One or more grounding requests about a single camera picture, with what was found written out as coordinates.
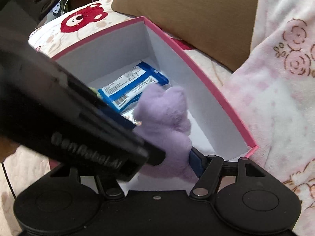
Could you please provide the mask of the person left hand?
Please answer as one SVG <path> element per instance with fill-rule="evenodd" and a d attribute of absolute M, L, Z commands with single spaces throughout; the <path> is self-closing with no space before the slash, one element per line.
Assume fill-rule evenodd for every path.
<path fill-rule="evenodd" d="M 0 162 L 3 162 L 7 157 L 14 154 L 20 144 L 11 139 L 0 136 Z"/>

